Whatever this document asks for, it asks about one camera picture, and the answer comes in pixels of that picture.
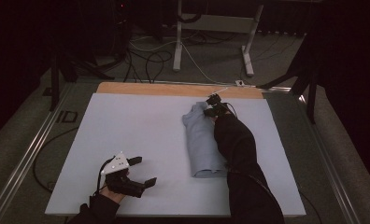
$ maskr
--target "black sleeve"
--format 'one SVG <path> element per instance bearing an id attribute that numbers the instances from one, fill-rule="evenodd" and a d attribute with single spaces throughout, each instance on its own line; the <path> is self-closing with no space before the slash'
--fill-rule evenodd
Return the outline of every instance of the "black sleeve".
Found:
<path id="1" fill-rule="evenodd" d="M 111 224 L 116 217 L 119 204 L 103 195 L 91 198 L 92 206 L 86 203 L 80 206 L 79 214 L 73 217 L 68 224 Z"/>
<path id="2" fill-rule="evenodd" d="M 229 205 L 236 224 L 284 223 L 281 209 L 270 193 L 257 162 L 252 132 L 233 115 L 218 117 L 214 137 L 228 161 Z"/>

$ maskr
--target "gray carpet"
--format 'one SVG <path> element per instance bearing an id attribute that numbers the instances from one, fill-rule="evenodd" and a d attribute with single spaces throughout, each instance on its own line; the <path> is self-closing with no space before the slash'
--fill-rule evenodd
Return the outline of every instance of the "gray carpet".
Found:
<path id="1" fill-rule="evenodd" d="M 219 38 L 230 34 L 211 33 Z M 174 39 L 165 39 L 168 43 Z M 252 46 L 251 58 L 256 76 L 245 77 L 239 47 L 247 41 L 245 35 L 236 35 L 230 41 L 220 44 L 193 45 L 184 41 L 187 50 L 198 66 L 210 79 L 217 82 L 234 83 L 243 79 L 252 85 L 264 84 L 283 75 L 302 39 L 287 35 L 257 35 Z M 138 48 L 153 49 L 161 43 L 142 38 L 133 42 Z M 160 50 L 174 52 L 174 45 L 164 46 Z M 146 52 L 137 52 L 145 57 Z M 100 63 L 110 59 L 100 59 Z M 147 82 L 146 60 L 133 55 L 133 65 L 129 78 L 133 81 L 139 76 Z M 155 77 L 161 69 L 161 63 L 149 63 L 149 75 Z M 126 75 L 127 64 L 107 71 L 107 74 L 122 81 Z M 45 143 L 54 136 L 78 127 L 86 106 L 101 79 L 81 72 L 81 78 L 68 93 L 61 107 L 62 111 L 77 112 L 76 122 L 56 122 Z M 0 192 L 10 177 L 21 156 L 26 152 L 36 136 L 44 119 L 49 114 L 50 98 L 42 96 L 48 87 L 50 73 L 42 77 L 42 84 L 0 132 Z M 182 52 L 181 71 L 172 71 L 172 59 L 164 64 L 162 73 L 156 81 L 211 83 L 194 65 L 185 50 Z M 290 87 L 293 80 L 281 83 L 280 86 Z M 318 89 L 316 104 L 316 125 L 310 125 L 304 116 L 304 109 L 297 103 L 296 97 L 282 92 L 266 92 L 263 94 L 271 106 L 272 113 L 279 130 L 280 138 L 286 150 L 295 180 L 302 197 L 307 215 L 304 217 L 288 217 L 286 223 L 348 223 L 332 188 L 332 183 L 321 161 L 319 143 L 310 131 L 318 130 L 321 142 L 329 152 L 334 168 L 340 176 L 349 200 L 354 207 L 360 223 L 370 223 L 370 177 L 363 168 L 357 151 L 351 144 L 343 126 L 325 98 L 322 88 Z M 54 182 L 64 164 L 66 154 L 75 137 L 76 130 L 58 137 L 43 147 L 36 163 L 36 172 L 42 183 Z M 23 179 L 21 186 L 13 197 L 11 204 L 4 213 L 0 223 L 64 223 L 64 217 L 46 216 L 44 210 L 50 194 L 39 187 L 30 170 Z M 227 223 L 227 219 L 183 219 L 183 218 L 124 218 L 122 223 Z"/>

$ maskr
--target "white tabletop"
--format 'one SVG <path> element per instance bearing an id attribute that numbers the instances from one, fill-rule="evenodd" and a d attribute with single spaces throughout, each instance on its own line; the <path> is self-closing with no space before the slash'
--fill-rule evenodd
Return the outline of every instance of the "white tabletop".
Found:
<path id="1" fill-rule="evenodd" d="M 89 103 L 46 214 L 74 215 L 89 201 L 104 161 L 123 151 L 143 157 L 129 178 L 143 183 L 157 177 L 142 198 L 126 197 L 122 216 L 225 217 L 230 215 L 225 178 L 191 175 L 182 115 L 206 97 L 95 93 Z M 276 125 L 264 99 L 230 99 L 254 133 L 258 161 L 284 216 L 306 211 L 298 193 Z"/>

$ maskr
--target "gray fabric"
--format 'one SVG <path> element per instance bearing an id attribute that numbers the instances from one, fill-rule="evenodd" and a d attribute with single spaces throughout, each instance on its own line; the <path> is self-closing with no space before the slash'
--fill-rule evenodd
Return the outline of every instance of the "gray fabric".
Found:
<path id="1" fill-rule="evenodd" d="M 207 109 L 206 102 L 197 102 L 191 112 L 182 116 L 186 127 L 187 148 L 191 161 L 193 177 L 210 178 L 227 175 L 225 159 L 218 151 L 214 139 L 214 124 L 203 111 Z"/>

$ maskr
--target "black device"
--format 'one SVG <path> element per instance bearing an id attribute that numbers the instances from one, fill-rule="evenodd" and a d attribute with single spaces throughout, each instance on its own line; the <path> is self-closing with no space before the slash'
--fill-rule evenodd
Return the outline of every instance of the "black device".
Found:
<path id="1" fill-rule="evenodd" d="M 98 176 L 97 191 L 100 190 L 101 175 L 106 176 L 107 188 L 115 193 L 121 193 L 132 197 L 141 198 L 145 189 L 153 187 L 156 184 L 157 177 L 149 179 L 142 183 L 132 181 L 127 174 L 130 166 L 142 162 L 142 157 L 126 159 L 123 153 L 118 154 L 112 159 L 107 160 L 101 167 Z"/>
<path id="2" fill-rule="evenodd" d="M 221 103 L 221 98 L 217 93 L 210 95 L 206 102 L 208 105 L 211 105 L 211 108 L 204 111 L 208 117 L 215 118 L 224 115 L 227 111 L 232 113 L 228 108 L 228 103 Z"/>

